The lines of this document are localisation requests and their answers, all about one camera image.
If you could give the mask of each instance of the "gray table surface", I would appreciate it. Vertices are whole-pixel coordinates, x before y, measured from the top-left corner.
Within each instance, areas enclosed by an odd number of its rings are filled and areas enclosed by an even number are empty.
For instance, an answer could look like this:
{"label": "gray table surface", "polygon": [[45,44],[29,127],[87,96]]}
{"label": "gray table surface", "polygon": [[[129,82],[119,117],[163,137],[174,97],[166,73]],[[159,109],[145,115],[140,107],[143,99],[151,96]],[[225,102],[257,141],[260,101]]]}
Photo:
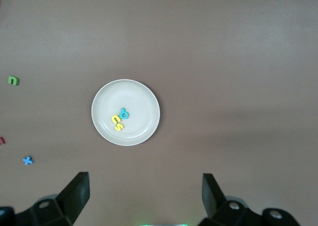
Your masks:
{"label": "gray table surface", "polygon": [[[317,53],[318,0],[0,0],[0,205],[23,211],[88,171],[76,226],[195,226],[206,172],[256,213],[317,225]],[[90,116],[121,78],[161,107],[133,147]]]}

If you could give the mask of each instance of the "white plate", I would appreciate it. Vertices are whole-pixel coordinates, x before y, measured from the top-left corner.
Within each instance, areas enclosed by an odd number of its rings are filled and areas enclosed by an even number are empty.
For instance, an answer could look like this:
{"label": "white plate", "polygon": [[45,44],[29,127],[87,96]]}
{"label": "white plate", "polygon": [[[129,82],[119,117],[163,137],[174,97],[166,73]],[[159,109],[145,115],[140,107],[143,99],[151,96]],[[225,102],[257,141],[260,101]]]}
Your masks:
{"label": "white plate", "polygon": [[[122,108],[129,113],[120,122],[124,128],[115,130],[113,115]],[[155,95],[142,83],[119,79],[108,83],[96,94],[91,117],[98,132],[111,143],[133,146],[147,140],[157,129],[160,108]]]}

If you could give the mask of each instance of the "blue plus sign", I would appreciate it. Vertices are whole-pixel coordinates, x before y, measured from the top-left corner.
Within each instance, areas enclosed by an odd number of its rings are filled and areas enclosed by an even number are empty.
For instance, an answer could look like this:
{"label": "blue plus sign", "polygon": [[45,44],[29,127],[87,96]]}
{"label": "blue plus sign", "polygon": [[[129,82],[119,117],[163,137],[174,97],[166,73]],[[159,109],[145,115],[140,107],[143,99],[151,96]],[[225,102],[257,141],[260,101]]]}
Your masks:
{"label": "blue plus sign", "polygon": [[31,156],[27,156],[25,159],[23,159],[23,161],[25,165],[34,163],[34,160],[32,160]]}

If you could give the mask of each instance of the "plate rim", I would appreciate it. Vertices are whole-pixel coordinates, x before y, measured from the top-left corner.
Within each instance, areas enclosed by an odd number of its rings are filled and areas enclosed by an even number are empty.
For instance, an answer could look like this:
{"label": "plate rim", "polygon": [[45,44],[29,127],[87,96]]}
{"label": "plate rim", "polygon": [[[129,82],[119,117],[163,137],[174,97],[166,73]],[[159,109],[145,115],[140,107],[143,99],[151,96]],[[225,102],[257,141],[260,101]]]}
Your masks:
{"label": "plate rim", "polygon": [[[158,121],[156,122],[156,127],[154,128],[153,132],[144,140],[142,140],[141,142],[138,142],[138,143],[135,143],[135,144],[119,144],[119,143],[116,143],[114,141],[111,141],[110,139],[108,139],[106,136],[104,136],[100,131],[99,129],[96,127],[96,124],[95,124],[95,121],[94,121],[94,118],[93,118],[93,106],[94,106],[94,102],[96,100],[96,97],[98,96],[98,94],[109,84],[112,84],[112,83],[115,83],[115,82],[120,82],[120,81],[129,81],[129,82],[134,82],[136,84],[139,84],[139,85],[142,85],[143,87],[145,87],[150,93],[151,95],[155,98],[156,100],[156,106],[158,107]],[[141,144],[143,142],[145,142],[146,140],[148,140],[154,133],[155,131],[157,130],[158,128],[158,125],[159,125],[159,122],[160,122],[160,105],[159,105],[159,102],[157,100],[157,97],[155,96],[155,94],[146,86],[144,85],[143,83],[139,82],[139,81],[136,81],[136,80],[133,80],[133,79],[127,79],[127,78],[123,78],[123,79],[116,79],[116,80],[113,80],[107,84],[105,84],[102,88],[100,88],[100,90],[96,93],[94,99],[93,99],[93,102],[91,104],[91,118],[92,118],[92,121],[93,121],[93,124],[96,128],[96,130],[98,131],[98,133],[103,137],[105,138],[106,140],[108,140],[109,142],[113,143],[113,144],[116,144],[116,145],[119,145],[119,146],[124,146],[124,147],[129,147],[129,146],[135,146],[135,145],[138,145],[138,144]]]}

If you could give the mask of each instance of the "screw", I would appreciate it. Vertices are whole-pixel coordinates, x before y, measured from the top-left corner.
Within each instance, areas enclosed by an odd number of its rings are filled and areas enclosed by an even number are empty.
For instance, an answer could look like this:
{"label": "screw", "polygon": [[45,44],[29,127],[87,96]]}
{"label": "screw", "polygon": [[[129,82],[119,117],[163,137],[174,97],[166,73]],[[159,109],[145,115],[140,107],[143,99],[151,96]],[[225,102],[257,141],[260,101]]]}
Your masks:
{"label": "screw", "polygon": [[276,211],[276,210],[271,210],[270,212],[270,215],[273,217],[273,218],[276,218],[276,219],[281,219],[283,218],[283,216],[281,215],[280,212]]}
{"label": "screw", "polygon": [[230,208],[232,210],[239,210],[239,205],[236,202],[230,202]]}
{"label": "screw", "polygon": [[50,204],[50,202],[45,201],[45,202],[43,202],[43,203],[41,203],[41,204],[39,205],[39,208],[42,209],[42,208],[48,207],[49,204]]}

